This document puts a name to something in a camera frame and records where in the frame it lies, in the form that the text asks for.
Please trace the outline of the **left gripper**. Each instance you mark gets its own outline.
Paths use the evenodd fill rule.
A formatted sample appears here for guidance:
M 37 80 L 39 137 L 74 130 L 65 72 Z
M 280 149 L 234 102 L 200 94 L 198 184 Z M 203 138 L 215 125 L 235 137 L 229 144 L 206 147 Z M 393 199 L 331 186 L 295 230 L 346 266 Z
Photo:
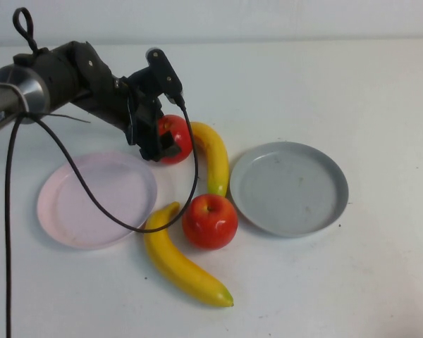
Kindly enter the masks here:
M 181 148 L 175 145 L 169 130 L 159 134 L 158 120 L 163 116 L 159 98 L 129 91 L 127 107 L 130 118 L 126 130 L 127 143 L 138 145 L 140 155 L 146 161 L 176 163 Z

